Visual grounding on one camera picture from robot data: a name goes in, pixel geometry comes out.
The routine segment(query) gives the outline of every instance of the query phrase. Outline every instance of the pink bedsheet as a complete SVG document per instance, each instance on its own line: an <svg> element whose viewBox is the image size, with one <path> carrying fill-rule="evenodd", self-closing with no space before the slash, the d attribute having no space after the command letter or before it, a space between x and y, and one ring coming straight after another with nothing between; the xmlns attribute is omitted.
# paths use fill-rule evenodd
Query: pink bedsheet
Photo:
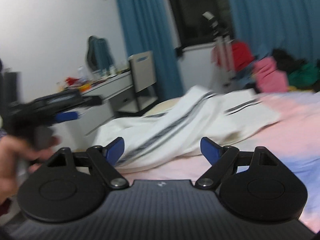
<svg viewBox="0 0 320 240"><path fill-rule="evenodd" d="M281 121L235 146L243 151L253 151L259 145L265 146L294 173L306 169L305 163L310 163L309 159L320 159L320 94L270 94L261 95L261 100L281 113ZM207 160L199 155L177 158L154 169L124 176L131 183L135 179L191 179L195 182L209 167ZM320 231L320 198L318 200L315 196L320 193L318 177L320 184L320 174L316 174L311 182L308 180L306 186L309 198L300 217L300 220L315 232ZM306 184L304 177L299 178Z"/></svg>

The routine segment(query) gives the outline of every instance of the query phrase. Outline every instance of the pink clothing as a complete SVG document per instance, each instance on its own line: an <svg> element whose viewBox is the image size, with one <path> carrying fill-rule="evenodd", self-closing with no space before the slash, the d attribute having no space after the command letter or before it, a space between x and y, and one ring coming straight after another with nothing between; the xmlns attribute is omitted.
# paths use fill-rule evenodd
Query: pink clothing
<svg viewBox="0 0 320 240"><path fill-rule="evenodd" d="M257 83L257 88L264 93L287 92L288 78L283 71L277 70L277 62L273 57L253 63L253 73Z"/></svg>

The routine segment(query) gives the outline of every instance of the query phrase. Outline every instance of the green clothing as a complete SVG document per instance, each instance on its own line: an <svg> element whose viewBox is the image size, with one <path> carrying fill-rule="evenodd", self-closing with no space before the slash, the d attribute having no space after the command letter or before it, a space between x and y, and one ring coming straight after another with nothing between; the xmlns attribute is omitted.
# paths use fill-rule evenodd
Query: green clothing
<svg viewBox="0 0 320 240"><path fill-rule="evenodd" d="M310 63L288 75L289 85L299 89L313 85L319 78L319 68Z"/></svg>

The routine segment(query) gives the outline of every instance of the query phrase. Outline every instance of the yellow object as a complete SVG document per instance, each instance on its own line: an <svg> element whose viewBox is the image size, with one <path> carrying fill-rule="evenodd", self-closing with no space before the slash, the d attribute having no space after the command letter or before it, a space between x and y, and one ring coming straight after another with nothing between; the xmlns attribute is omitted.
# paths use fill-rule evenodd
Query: yellow object
<svg viewBox="0 0 320 240"><path fill-rule="evenodd" d="M79 87L79 90L80 90L80 92L85 92L85 91L87 91L87 90L89 90L91 88L91 84L90 83L88 83L88 84L85 84L85 85L83 85L83 86L81 86L81 87Z"/></svg>
<svg viewBox="0 0 320 240"><path fill-rule="evenodd" d="M60 82L57 83L57 86L58 86L58 92L62 92L64 90Z"/></svg>
<svg viewBox="0 0 320 240"><path fill-rule="evenodd" d="M306 90L302 90L302 89L297 89L294 86L289 86L288 87L288 92L294 92L294 91L299 91L299 92L314 92L312 89L306 89Z"/></svg>

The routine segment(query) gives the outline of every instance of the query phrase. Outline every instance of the ribbed black plate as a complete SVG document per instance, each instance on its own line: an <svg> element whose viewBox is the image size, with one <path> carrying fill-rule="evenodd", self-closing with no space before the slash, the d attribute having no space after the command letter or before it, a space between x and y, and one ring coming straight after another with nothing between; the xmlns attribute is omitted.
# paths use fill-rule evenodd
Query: ribbed black plate
<svg viewBox="0 0 320 240"><path fill-rule="evenodd" d="M94 213L52 225L28 220L12 233L23 240L218 239L309 240L314 233L298 220L259 224L228 212L215 193L189 180L136 180L113 191Z"/></svg>

